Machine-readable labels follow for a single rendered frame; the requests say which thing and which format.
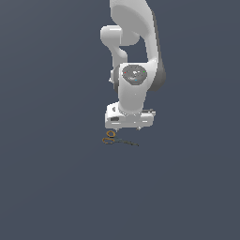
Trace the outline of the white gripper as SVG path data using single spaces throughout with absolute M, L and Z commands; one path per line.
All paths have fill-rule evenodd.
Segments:
M 154 122 L 156 112 L 153 109 L 142 110 L 141 113 L 125 115 L 118 110 L 118 102 L 107 106 L 105 112 L 105 128 L 136 128 L 141 130 L 144 127 L 151 127 Z

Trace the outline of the orange-handled scissors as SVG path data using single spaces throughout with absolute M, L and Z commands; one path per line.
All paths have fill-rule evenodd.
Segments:
M 116 133 L 112 130 L 109 130 L 106 132 L 106 137 L 104 137 L 102 139 L 102 141 L 105 144 L 113 144 L 113 143 L 126 143 L 126 144 L 130 144 L 130 145 L 135 145 L 135 142 L 129 142 L 129 141 L 125 141 L 123 139 L 120 139 L 117 137 Z

